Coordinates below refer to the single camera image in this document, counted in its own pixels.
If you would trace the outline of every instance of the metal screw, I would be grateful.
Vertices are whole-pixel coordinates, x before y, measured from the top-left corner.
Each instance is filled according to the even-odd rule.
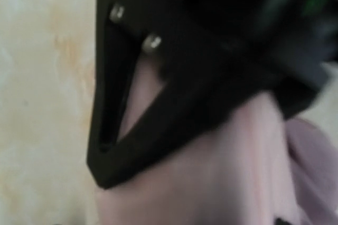
[[[147,53],[152,53],[160,46],[162,38],[155,34],[150,34],[143,42],[142,48]]]
[[[125,7],[123,7],[119,3],[116,3],[112,7],[109,18],[112,22],[118,23],[122,19],[124,12],[125,12]]]

